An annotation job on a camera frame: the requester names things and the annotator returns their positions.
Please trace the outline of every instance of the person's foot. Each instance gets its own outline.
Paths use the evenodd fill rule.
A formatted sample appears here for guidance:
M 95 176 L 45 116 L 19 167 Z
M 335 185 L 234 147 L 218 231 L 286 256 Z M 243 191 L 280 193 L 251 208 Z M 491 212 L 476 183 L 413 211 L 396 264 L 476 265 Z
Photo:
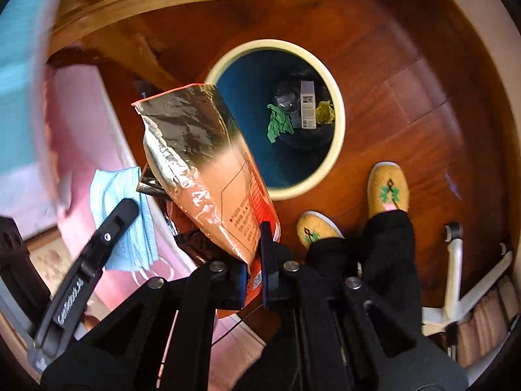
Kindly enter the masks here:
M 306 250 L 324 238 L 344 238 L 334 222 L 317 211 L 305 211 L 296 223 L 296 234 Z
M 376 163 L 367 184 L 369 219 L 391 210 L 409 210 L 409 188 L 402 169 L 392 162 Z

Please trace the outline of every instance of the wooden floor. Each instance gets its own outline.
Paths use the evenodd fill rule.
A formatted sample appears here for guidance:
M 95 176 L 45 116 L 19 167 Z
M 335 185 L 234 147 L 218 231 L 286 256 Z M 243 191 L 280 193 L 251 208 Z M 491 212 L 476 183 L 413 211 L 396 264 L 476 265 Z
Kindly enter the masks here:
M 298 260 L 305 255 L 295 234 L 299 214 L 317 210 L 348 232 L 360 231 L 371 167 L 391 160 L 410 186 L 424 305 L 441 307 L 444 300 L 444 224 L 464 226 L 463 292 L 499 261 L 499 242 L 508 236 L 504 151 L 472 56 L 441 10 L 420 0 L 325 0 L 308 8 L 222 1 L 166 8 L 144 19 L 169 46 L 160 63 L 185 83 L 204 80 L 226 51 L 259 38 L 306 48 L 336 79 L 347 115 L 340 157 L 319 186 L 275 204 L 281 242 Z M 143 164 L 141 120 L 130 106 L 138 98 L 132 74 L 111 62 L 100 69 Z M 263 338 L 276 328 L 261 311 L 248 323 Z

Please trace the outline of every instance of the blue fabric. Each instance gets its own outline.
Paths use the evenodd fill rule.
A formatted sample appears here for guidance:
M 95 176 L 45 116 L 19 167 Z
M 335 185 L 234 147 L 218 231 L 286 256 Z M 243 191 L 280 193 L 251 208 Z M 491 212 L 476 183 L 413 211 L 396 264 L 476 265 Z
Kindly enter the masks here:
M 117 172 L 97 170 L 92 180 L 91 212 L 96 228 L 123 198 L 132 198 L 139 205 L 139 216 L 114 247 L 105 264 L 107 270 L 149 270 L 159 259 L 147 196 L 135 190 L 140 175 L 139 166 Z
M 0 14 L 0 173 L 36 161 L 35 105 L 58 2 L 9 0 Z
M 217 81 L 267 186 L 295 185 L 311 175 L 324 161 L 329 146 L 312 151 L 296 150 L 283 137 L 273 144 L 266 136 L 273 86 L 290 74 L 313 68 L 294 54 L 278 50 L 254 51 L 234 61 Z

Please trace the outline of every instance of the orange packaging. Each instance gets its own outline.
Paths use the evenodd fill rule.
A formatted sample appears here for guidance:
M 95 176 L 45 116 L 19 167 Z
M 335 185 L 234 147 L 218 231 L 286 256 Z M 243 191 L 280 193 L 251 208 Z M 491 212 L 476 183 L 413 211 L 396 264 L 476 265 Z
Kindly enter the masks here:
M 248 265 L 248 304 L 260 291 L 259 224 L 270 222 L 278 241 L 280 223 L 217 87 L 188 85 L 134 106 L 145 124 L 148 165 L 161 186 L 213 243 Z

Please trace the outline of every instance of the person's leg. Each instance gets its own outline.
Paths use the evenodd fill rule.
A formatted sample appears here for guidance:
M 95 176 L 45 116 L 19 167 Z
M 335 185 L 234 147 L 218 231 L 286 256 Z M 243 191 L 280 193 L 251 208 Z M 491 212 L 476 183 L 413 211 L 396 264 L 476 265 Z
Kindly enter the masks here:
M 297 222 L 297 235 L 308 250 L 306 264 L 327 281 L 356 275 L 356 261 L 338 227 L 324 215 L 306 211 Z M 237 381 L 234 391 L 299 389 L 295 327 L 291 313 L 281 317 L 282 326 L 267 343 L 260 358 Z
M 368 184 L 369 220 L 361 235 L 362 279 L 411 326 L 421 328 L 421 288 L 414 261 L 414 231 L 408 218 L 409 192 L 402 170 L 383 162 Z
M 306 247 L 306 265 L 326 279 L 356 275 L 356 259 L 333 221 L 316 211 L 301 214 L 297 235 Z

